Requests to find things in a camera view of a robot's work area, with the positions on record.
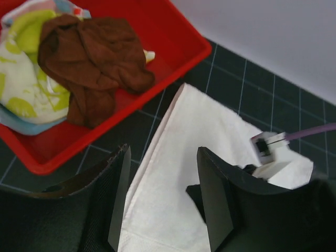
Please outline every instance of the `folded towel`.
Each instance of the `folded towel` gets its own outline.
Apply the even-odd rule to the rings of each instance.
[[[29,123],[21,120],[0,104],[0,123],[23,135],[38,135],[53,126],[64,122],[65,119],[66,118],[63,117],[57,121],[43,124]]]
[[[232,165],[260,165],[250,143],[259,133],[232,110],[190,85],[181,86],[127,193],[118,251],[210,251],[206,225],[185,191],[199,184],[197,149],[208,147]],[[291,150],[288,154],[293,165],[271,183],[308,183],[312,162]]]
[[[78,7],[68,0],[28,0],[1,18],[2,30],[0,42],[4,41],[4,39],[7,37],[9,28],[17,17],[29,12],[37,10],[40,11],[43,9],[51,9],[56,13],[74,14],[83,18],[91,17],[88,10]]]
[[[43,23],[56,17],[53,10],[36,10],[15,19],[0,44],[0,103],[30,123],[50,123],[68,113],[68,90],[37,64]]]
[[[64,14],[45,22],[38,64],[71,92],[67,120],[90,128],[114,113],[118,87],[138,93],[154,85],[140,40],[121,18]]]

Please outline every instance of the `white connector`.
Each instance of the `white connector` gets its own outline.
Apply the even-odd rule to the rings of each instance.
[[[251,138],[262,164],[252,176],[268,180],[292,161],[291,157],[286,155],[289,142],[285,136],[285,133],[263,132]]]

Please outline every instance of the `grid line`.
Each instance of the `grid line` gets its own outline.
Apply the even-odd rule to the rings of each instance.
[[[2,176],[1,180],[0,180],[0,184],[2,184],[3,180],[5,179],[7,173],[10,171],[10,169],[12,168],[14,162],[16,160],[16,156],[13,157],[13,159],[11,160],[11,162],[9,163],[4,175]]]
[[[323,117],[324,117],[324,124],[326,124],[326,102],[323,100]],[[327,144],[327,132],[324,133],[324,140],[325,140],[325,155],[326,155],[326,159],[325,159],[325,163],[326,163],[326,166],[327,166],[327,176],[329,177],[329,163],[328,163],[328,144]]]
[[[86,156],[88,155],[89,149],[90,149],[90,145],[87,146],[87,148],[86,148],[86,150],[85,150],[84,156],[83,156],[83,158],[82,158],[82,160],[80,161],[80,164],[79,164],[79,166],[78,166],[76,175],[80,172],[80,170],[81,170],[81,168],[82,168],[82,166],[83,166],[83,164],[84,164],[84,160],[85,160]]]
[[[208,77],[208,82],[207,82],[207,84],[206,84],[206,88],[205,88],[205,93],[208,93],[208,87],[209,87],[209,82],[210,82],[210,77],[211,77],[212,68],[213,68],[213,66],[214,66],[214,61],[215,61],[215,57],[216,57],[217,46],[218,46],[218,44],[216,44],[216,46],[215,46],[214,57],[212,58],[211,67],[210,67],[210,72],[209,72],[209,77]]]
[[[246,113],[241,112],[240,114],[243,115],[243,116],[249,117],[249,118],[255,120],[256,122],[259,122],[259,123],[261,123],[261,124],[263,124],[263,125],[265,125],[265,126],[270,127],[270,125],[269,125],[268,123],[263,122],[263,121],[260,121],[259,119],[254,118],[254,117],[252,117],[252,116],[250,116],[250,115],[248,115],[248,114],[246,114]],[[282,130],[282,129],[280,129],[280,128],[277,128],[277,127],[273,127],[273,129],[276,130],[277,132],[284,132],[284,130]],[[316,150],[325,152],[325,150],[324,150],[323,148],[321,148],[321,147],[318,147],[318,146],[316,146],[316,145],[314,145],[314,144],[312,144],[312,143],[310,143],[310,142],[307,142],[307,141],[305,141],[305,140],[303,140],[303,139],[299,139],[299,140],[301,140],[302,143],[304,143],[304,144],[306,144],[306,145],[308,145],[308,146],[310,146],[310,147],[312,147],[312,148],[314,148],[314,149],[316,149]],[[334,153],[328,152],[328,155],[330,155],[330,156],[334,156],[334,157],[336,158],[336,154],[334,154]]]
[[[146,149],[147,149],[147,146],[148,146],[148,142],[149,142],[149,138],[151,137],[151,134],[152,134],[152,131],[153,131],[153,128],[154,128],[154,124],[155,124],[156,118],[158,116],[157,114],[160,110],[161,103],[162,103],[165,92],[166,92],[166,90],[164,89],[163,92],[162,92],[162,95],[161,95],[159,105],[157,106],[157,109],[156,109],[155,118],[153,119],[152,126],[151,126],[151,129],[149,131],[149,134],[148,134],[148,137],[147,137],[147,140],[146,140],[146,144],[145,144],[145,146],[143,148],[143,151],[142,151],[142,154],[141,154],[140,162],[142,161],[143,156],[145,155],[145,152],[146,152]]]
[[[242,78],[241,78],[240,76],[235,75],[234,73],[231,73],[230,71],[228,71],[228,70],[226,70],[226,69],[224,69],[224,68],[222,68],[222,67],[220,67],[220,66],[217,66],[216,64],[214,64],[213,67],[214,67],[214,68],[217,68],[218,70],[221,70],[222,72],[224,72],[224,73],[230,75],[231,77],[234,77],[235,79],[242,80]],[[244,83],[250,85],[251,87],[254,87],[254,88],[258,89],[258,91],[262,91],[262,92],[264,92],[264,93],[267,93],[267,94],[270,95],[270,96],[273,96],[273,93],[267,91],[266,89],[263,89],[262,87],[259,87],[258,85],[254,84],[253,82],[250,82],[250,81],[248,81],[248,80],[244,80]],[[315,114],[313,114],[313,113],[311,113],[311,112],[309,112],[309,111],[307,111],[307,110],[305,110],[305,109],[303,109],[303,108],[299,108],[297,105],[295,105],[295,104],[293,104],[293,103],[291,103],[291,102],[285,100],[284,98],[282,98],[282,97],[276,95],[275,93],[274,93],[274,97],[275,97],[276,99],[278,99],[279,101],[282,101],[282,102],[284,102],[284,103],[286,103],[286,104],[288,104],[288,105],[291,105],[292,107],[294,107],[294,108],[296,108],[296,109],[301,110],[301,112],[304,112],[304,113],[306,113],[306,114],[308,114],[308,115],[310,115],[310,116],[312,116],[312,117],[314,117],[314,118],[316,118],[316,119],[319,119],[319,120],[321,120],[321,121],[324,121],[323,118],[321,118],[321,117],[319,117],[319,116],[317,116],[317,115],[315,115]]]
[[[106,150],[106,149],[103,149],[103,148],[98,147],[98,146],[96,146],[96,145],[91,144],[90,147],[92,147],[92,148],[94,148],[94,149],[97,149],[97,150],[99,150],[99,151],[102,151],[102,152],[106,152],[106,153],[111,154],[111,151]],[[131,161],[134,162],[134,163],[140,164],[140,162],[139,162],[138,160],[131,159]]]
[[[274,92],[275,92],[275,75],[273,75],[273,96],[272,96],[271,132],[272,132],[272,129],[273,129]]]
[[[6,187],[6,188],[10,188],[10,189],[13,189],[13,190],[17,190],[19,192],[23,192],[23,193],[31,193],[31,191],[27,191],[25,189],[22,189],[22,188],[19,188],[19,187],[15,187],[15,186],[12,186],[12,185],[7,185],[7,184],[3,184],[1,183],[0,184],[1,186],[3,187]]]
[[[149,117],[151,117],[151,118],[155,118],[154,115],[152,115],[152,114],[150,114],[150,113],[148,113],[148,112],[145,112],[145,111],[143,111],[142,109],[139,109],[138,111],[139,111],[140,113],[142,113],[142,114],[145,114],[146,116],[149,116]]]
[[[245,73],[246,73],[246,65],[247,65],[247,59],[245,59],[245,65],[244,65],[244,73],[243,73],[243,80],[241,84],[241,91],[240,91],[240,100],[239,100],[239,107],[238,107],[238,114],[240,114],[240,107],[242,106],[242,98],[243,98],[243,89],[244,89],[244,82],[245,82]]]
[[[299,88],[299,131],[301,131],[301,88]],[[299,138],[299,153],[301,154],[301,138]]]

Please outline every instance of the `table surface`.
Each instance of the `table surface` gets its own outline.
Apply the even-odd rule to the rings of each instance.
[[[336,122],[336,107],[210,41],[212,54],[113,129],[48,176],[30,173],[0,140],[0,188],[40,192],[98,163],[119,144],[132,150],[133,179],[151,139],[179,86],[187,82],[236,111],[263,131],[296,132]],[[318,171],[336,177],[336,131],[290,143]]]

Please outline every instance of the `green pattern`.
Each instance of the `green pattern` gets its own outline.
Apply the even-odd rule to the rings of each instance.
[[[2,56],[0,56],[0,62],[1,62],[1,63],[14,63],[14,64],[16,64],[16,60],[13,60],[13,59],[6,59],[6,58],[4,58],[4,57],[2,57]]]
[[[33,106],[29,102],[17,97],[10,98],[6,108],[19,117],[37,117]]]
[[[59,111],[69,107],[70,93],[65,93],[59,96],[58,103],[53,106],[54,111]]]
[[[15,42],[13,42],[10,39],[7,39],[5,42],[5,47],[7,49],[7,51],[9,51],[11,54],[21,54],[22,51],[20,50],[20,48],[18,48],[18,46],[15,44]]]
[[[5,79],[6,75],[0,72],[0,99],[2,98],[2,93],[5,89]]]

